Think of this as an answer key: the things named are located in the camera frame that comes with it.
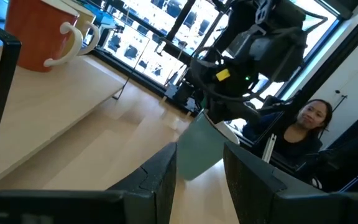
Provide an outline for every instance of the mug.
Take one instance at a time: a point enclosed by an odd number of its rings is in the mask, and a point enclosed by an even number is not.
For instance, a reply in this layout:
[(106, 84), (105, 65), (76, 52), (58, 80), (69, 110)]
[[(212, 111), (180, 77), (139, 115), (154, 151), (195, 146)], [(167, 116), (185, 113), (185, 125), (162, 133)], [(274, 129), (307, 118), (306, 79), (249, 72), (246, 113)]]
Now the mug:
[[(62, 0), (62, 1), (67, 5), (69, 5), (70, 7), (72, 7), (73, 9), (75, 9), (80, 14), (80, 17), (78, 18), (75, 27), (81, 31), (83, 38), (86, 37), (89, 29), (92, 29), (94, 34), (92, 41), (89, 43), (89, 45), (86, 48), (81, 49), (80, 52), (78, 52), (78, 55), (84, 55), (91, 52), (91, 50), (93, 50), (96, 47), (100, 39), (99, 28), (93, 25), (93, 21), (95, 20), (96, 16), (87, 8), (82, 6), (80, 3), (74, 2), (73, 0)], [(73, 44), (74, 44), (74, 37), (71, 36), (68, 39), (65, 48), (63, 49), (62, 55), (66, 55), (70, 51), (71, 46)]]
[[(72, 60), (82, 46), (82, 34), (74, 27), (79, 14), (61, 0), (10, 0), (5, 30), (22, 42), (17, 65), (49, 72), (54, 65)], [(60, 57), (68, 38), (70, 51)]]

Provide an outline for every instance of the desk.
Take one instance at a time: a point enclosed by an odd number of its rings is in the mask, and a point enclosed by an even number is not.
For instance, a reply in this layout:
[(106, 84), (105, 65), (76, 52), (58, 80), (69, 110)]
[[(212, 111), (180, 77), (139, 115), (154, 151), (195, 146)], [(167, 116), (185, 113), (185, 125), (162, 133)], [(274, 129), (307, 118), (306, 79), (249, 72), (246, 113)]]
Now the desk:
[(16, 67), (0, 125), (0, 180), (122, 89), (87, 58), (48, 73)]

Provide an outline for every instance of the teal object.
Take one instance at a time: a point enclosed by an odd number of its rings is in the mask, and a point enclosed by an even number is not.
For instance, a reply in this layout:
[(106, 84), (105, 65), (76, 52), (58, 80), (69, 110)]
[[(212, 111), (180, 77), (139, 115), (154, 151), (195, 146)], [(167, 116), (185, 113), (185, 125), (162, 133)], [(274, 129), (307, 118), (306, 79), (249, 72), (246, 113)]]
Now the teal object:
[(84, 7), (87, 10), (91, 11), (96, 16), (95, 22), (98, 22), (100, 24), (107, 24), (107, 25), (110, 25), (114, 22), (112, 15), (100, 10), (99, 7), (96, 7), (89, 3), (84, 4)]
[(239, 144), (237, 136), (224, 123), (213, 124), (203, 110), (177, 141), (177, 172), (193, 180), (223, 158), (224, 143)]

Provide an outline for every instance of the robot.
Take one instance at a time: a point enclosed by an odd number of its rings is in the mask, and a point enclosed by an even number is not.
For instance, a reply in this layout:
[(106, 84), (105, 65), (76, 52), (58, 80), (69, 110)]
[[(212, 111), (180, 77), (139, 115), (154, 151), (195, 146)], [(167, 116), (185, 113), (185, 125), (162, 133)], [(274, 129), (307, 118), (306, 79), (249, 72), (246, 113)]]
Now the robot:
[[(288, 81), (303, 62), (307, 35), (328, 19), (287, 0), (233, 1), (230, 8), (228, 26), (211, 47), (195, 52), (178, 89), (181, 97), (193, 95), (196, 102), (205, 102), (202, 107), (214, 123), (236, 118), (252, 122), (263, 115), (244, 102), (259, 96), (272, 82)], [(303, 30), (306, 15), (321, 22)], [(221, 55), (228, 47), (234, 51), (233, 58)], [(259, 74), (268, 82), (254, 93)]]

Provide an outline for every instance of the white wall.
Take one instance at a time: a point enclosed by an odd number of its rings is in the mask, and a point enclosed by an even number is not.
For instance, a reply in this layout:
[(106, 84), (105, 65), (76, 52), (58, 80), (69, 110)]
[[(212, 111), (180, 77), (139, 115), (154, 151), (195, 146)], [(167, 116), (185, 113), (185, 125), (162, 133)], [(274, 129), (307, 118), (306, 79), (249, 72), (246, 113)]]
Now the white wall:
[[(340, 90), (341, 93), (337, 94), (335, 90)], [(335, 141), (358, 119), (358, 46), (314, 94), (313, 98), (327, 100), (335, 107), (342, 95), (347, 95), (347, 99), (338, 106), (329, 131), (325, 132), (321, 138), (325, 146)]]
[[(284, 99), (291, 97), (316, 73), (320, 66), (334, 52), (338, 45), (350, 34), (358, 24), (358, 8), (355, 10), (354, 17), (343, 23), (334, 37), (328, 42), (322, 51), (308, 65), (290, 90), (284, 95)], [(323, 86), (313, 95), (312, 98), (327, 100), (335, 107), (342, 95), (347, 95), (338, 109), (334, 112), (333, 120), (329, 126), (329, 131), (324, 132), (321, 141), (323, 148), (335, 141), (344, 131), (346, 131), (358, 119), (358, 46), (330, 76)]]
[(301, 89), (309, 79), (317, 72), (328, 57), (337, 49), (339, 44), (353, 31), (358, 25), (358, 7), (354, 10), (354, 15), (348, 21), (341, 24), (335, 34), (330, 38), (327, 44), (319, 51), (316, 57), (306, 66), (302, 74), (295, 80), (293, 85), (284, 94), (286, 100)]

